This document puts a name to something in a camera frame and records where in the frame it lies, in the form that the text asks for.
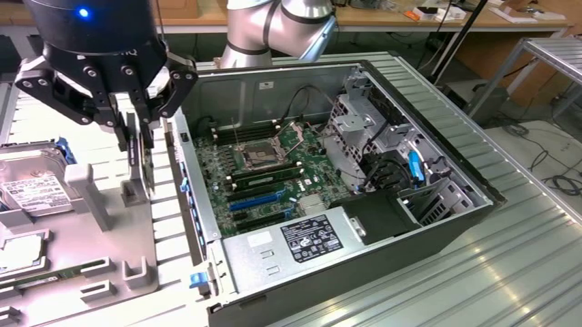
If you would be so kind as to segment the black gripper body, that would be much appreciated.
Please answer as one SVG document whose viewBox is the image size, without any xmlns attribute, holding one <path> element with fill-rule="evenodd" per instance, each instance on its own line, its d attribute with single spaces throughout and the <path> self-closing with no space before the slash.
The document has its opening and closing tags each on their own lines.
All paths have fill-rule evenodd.
<svg viewBox="0 0 582 327">
<path fill-rule="evenodd" d="M 148 1 L 26 1 L 50 66 L 88 89 L 147 88 L 167 62 Z"/>
</svg>

